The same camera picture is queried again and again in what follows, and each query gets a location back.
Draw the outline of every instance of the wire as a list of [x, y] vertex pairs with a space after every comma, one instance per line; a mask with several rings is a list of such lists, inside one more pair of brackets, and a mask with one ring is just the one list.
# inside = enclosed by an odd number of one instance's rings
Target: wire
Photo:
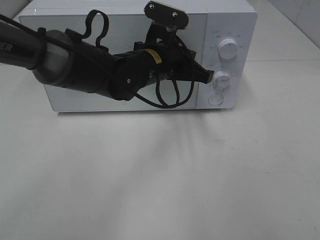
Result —
[[159, 108], [159, 109], [175, 109], [177, 107], [180, 107], [182, 105], [184, 105], [185, 103], [187, 103], [192, 94], [193, 94], [193, 91], [194, 91], [194, 87], [195, 87], [195, 63], [194, 63], [194, 60], [193, 60], [193, 57], [191, 55], [191, 52], [189, 51], [189, 49], [187, 48], [187, 46], [185, 45], [185, 43], [178, 37], [176, 36], [176, 39], [177, 41], [181, 44], [184, 52], [188, 55], [188, 58], [190, 59], [190, 62], [191, 62], [191, 69], [192, 69], [192, 78], [191, 78], [191, 87], [190, 87], [190, 91], [189, 91], [189, 94], [188, 96], [186, 97], [186, 99], [182, 102], [179, 102], [179, 103], [176, 103], [176, 104], [173, 104], [173, 105], [160, 105], [160, 104], [157, 104], [157, 103], [154, 103], [152, 101], [150, 101], [149, 99], [141, 96], [140, 94], [138, 94], [137, 92], [134, 92], [132, 91], [129, 87], [127, 87], [125, 84], [123, 84], [122, 82], [120, 81], [116, 81], [115, 77], [110, 73], [108, 72], [102, 65], [100, 65], [100, 63], [92, 60], [90, 57], [84, 55], [83, 53], [81, 53], [80, 51], [76, 50], [75, 48], [73, 48], [72, 46], [62, 42], [62, 41], [59, 41], [55, 38], [52, 38], [52, 37], [49, 37], [47, 35], [44, 35], [40, 32], [37, 32], [37, 31], [34, 31], [32, 30], [31, 28], [29, 27], [26, 27], [22, 24], [20, 24], [19, 22], [16, 22], [2, 14], [0, 14], [0, 20], [2, 20], [3, 22], [6, 22], [18, 29], [21, 29], [23, 31], [25, 31], [26, 33], [32, 35], [32, 36], [35, 36], [35, 37], [42, 37], [44, 38], [47, 42], [49, 43], [52, 43], [52, 44], [55, 44], [59, 47], [62, 47], [70, 52], [73, 52], [81, 57], [83, 57], [84, 59], [88, 60], [89, 62], [91, 62], [92, 64], [95, 64], [97, 67], [99, 67], [103, 72], [106, 73], [106, 75], [112, 80], [114, 81], [115, 83], [121, 85], [121, 87], [123, 87], [124, 89], [126, 89], [128, 92], [130, 92], [131, 94], [133, 94], [136, 98], [140, 99], [141, 101], [145, 102], [146, 104], [148, 105], [151, 105], [152, 107], [155, 107], [155, 108]]

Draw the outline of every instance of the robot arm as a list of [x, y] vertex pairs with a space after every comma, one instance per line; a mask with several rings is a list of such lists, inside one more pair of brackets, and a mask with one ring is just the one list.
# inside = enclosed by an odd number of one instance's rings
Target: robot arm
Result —
[[[185, 104], [192, 95], [195, 82], [209, 83], [213, 71], [205, 70], [195, 60], [196, 53], [189, 50], [176, 35], [188, 25], [188, 15], [177, 8], [150, 1], [144, 8], [152, 24], [145, 42], [135, 42], [133, 51], [111, 55], [100, 40], [109, 29], [107, 15], [91, 11], [85, 21], [86, 32], [67, 29], [33, 31], [0, 15], [0, 62], [27, 68], [39, 82], [76, 91], [99, 94], [115, 100], [129, 101], [137, 97], [163, 109]], [[91, 23], [101, 14], [104, 27], [96, 45], [83, 41], [91, 35]], [[163, 101], [160, 81], [172, 80], [177, 102], [168, 105]], [[176, 81], [191, 82], [190, 94], [180, 102]], [[145, 86], [156, 83], [156, 95], [161, 104], [150, 102], [138, 94]]]

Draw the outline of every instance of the white table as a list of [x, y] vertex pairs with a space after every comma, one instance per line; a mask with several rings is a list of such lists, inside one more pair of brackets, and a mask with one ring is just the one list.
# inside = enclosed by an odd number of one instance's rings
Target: white table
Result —
[[320, 239], [320, 51], [251, 2], [231, 110], [57, 114], [0, 66], [0, 239]]

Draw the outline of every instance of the white knob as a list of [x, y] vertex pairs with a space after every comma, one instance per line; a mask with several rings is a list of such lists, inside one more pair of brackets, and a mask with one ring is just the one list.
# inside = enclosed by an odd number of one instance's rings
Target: white knob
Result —
[[213, 75], [213, 88], [218, 93], [224, 93], [230, 89], [230, 75], [226, 71], [217, 71]]
[[232, 38], [223, 39], [218, 44], [218, 52], [221, 58], [229, 60], [238, 54], [238, 43]]

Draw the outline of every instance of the timer knob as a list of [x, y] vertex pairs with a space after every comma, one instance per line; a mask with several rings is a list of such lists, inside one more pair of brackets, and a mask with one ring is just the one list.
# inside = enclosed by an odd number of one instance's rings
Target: timer knob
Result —
[[217, 93], [224, 93], [230, 89], [230, 75], [226, 71], [217, 71], [213, 75], [213, 88]]
[[238, 43], [235, 39], [226, 38], [218, 44], [218, 52], [225, 60], [233, 59], [238, 54]]

